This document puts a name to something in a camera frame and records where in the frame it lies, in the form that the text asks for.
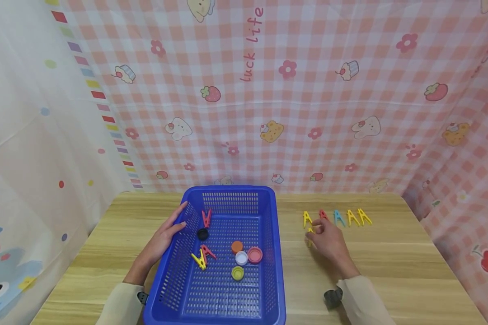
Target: sleeve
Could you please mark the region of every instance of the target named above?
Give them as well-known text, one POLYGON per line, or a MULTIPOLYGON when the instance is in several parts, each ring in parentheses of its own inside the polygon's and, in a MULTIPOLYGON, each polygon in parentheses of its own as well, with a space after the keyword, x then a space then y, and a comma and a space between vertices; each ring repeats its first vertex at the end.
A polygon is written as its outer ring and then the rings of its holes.
POLYGON ((143 305, 137 293, 143 291, 141 285, 120 283, 108 296, 96 325, 135 325, 141 315, 143 305))
POLYGON ((351 325, 396 325, 368 278, 340 280, 342 304, 351 325))

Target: fabric backdrop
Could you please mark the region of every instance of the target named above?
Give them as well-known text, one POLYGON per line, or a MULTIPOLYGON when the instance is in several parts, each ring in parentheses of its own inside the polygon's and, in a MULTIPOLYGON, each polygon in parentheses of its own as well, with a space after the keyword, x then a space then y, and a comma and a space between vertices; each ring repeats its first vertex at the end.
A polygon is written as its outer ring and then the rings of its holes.
POLYGON ((209 184, 398 193, 488 321, 488 0, 0 1, 4 324, 118 192, 209 184))

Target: colorful striped border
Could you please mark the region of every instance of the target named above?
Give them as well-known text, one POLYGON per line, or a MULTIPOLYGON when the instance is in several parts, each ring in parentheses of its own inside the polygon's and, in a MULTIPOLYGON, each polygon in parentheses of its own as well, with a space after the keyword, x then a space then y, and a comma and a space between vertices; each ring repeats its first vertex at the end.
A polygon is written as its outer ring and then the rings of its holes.
POLYGON ((121 158, 121 162, 125 170, 127 171, 128 177, 130 178, 132 187, 134 187, 136 192, 144 192, 143 185, 141 184, 141 180, 139 179, 139 175, 137 174, 136 168, 134 167, 134 163, 130 157, 128 152, 127 144, 123 140, 123 131, 120 131, 118 128, 116 121, 114 119, 113 113, 108 107, 107 97, 105 93, 101 89, 101 85, 97 82, 94 73, 92 72, 89 62, 83 55, 83 51, 79 44, 76 42, 76 38, 72 30, 68 26, 67 18, 65 14, 61 10, 59 0, 45 0, 45 3, 51 7, 51 13, 54 19, 59 24, 59 30, 62 33, 63 37, 65 37, 69 50, 72 52, 76 63, 78 64, 82 75, 84 76, 84 81, 87 83, 87 86, 90 88, 90 95, 92 96, 94 102, 97 103, 98 110, 101 113, 101 118, 107 128, 110 136, 113 138, 114 145, 117 149, 119 157, 121 158))

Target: hand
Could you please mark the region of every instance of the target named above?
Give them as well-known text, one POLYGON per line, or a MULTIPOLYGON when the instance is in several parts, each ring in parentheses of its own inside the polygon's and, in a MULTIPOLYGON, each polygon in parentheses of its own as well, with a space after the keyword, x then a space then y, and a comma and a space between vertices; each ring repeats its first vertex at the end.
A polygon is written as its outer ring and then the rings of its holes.
POLYGON ((173 235, 186 226, 186 222, 173 225, 186 205, 188 205, 188 202, 184 202, 179 208, 176 208, 172 215, 157 229, 145 248, 136 257, 127 276, 123 280, 124 283, 135 285, 143 285, 145 283, 151 267, 161 259, 168 246, 170 246, 173 235))
POLYGON ((351 259, 340 228, 327 219, 316 219, 313 221, 313 226, 314 233, 307 232, 305 236, 334 264, 341 277, 349 279, 360 275, 360 271, 351 259))

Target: table surface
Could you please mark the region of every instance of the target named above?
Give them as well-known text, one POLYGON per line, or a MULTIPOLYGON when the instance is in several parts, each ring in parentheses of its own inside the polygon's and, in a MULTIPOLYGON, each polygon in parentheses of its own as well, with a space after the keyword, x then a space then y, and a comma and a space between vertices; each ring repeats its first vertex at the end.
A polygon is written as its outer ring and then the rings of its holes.
MULTIPOLYGON (((114 199, 32 324, 95 324, 111 290, 181 198, 182 194, 124 193, 114 199)), ((323 293, 336 286, 337 278, 332 266, 306 246, 302 215, 308 211, 314 220, 319 209, 327 215, 338 209, 347 219, 347 209, 357 208, 373 225, 343 228, 347 246, 398 325, 486 324, 401 197, 278 195, 277 205, 286 324, 349 324, 342 307, 325 307, 323 293)), ((155 271, 152 268, 145 283, 147 292, 155 271)))

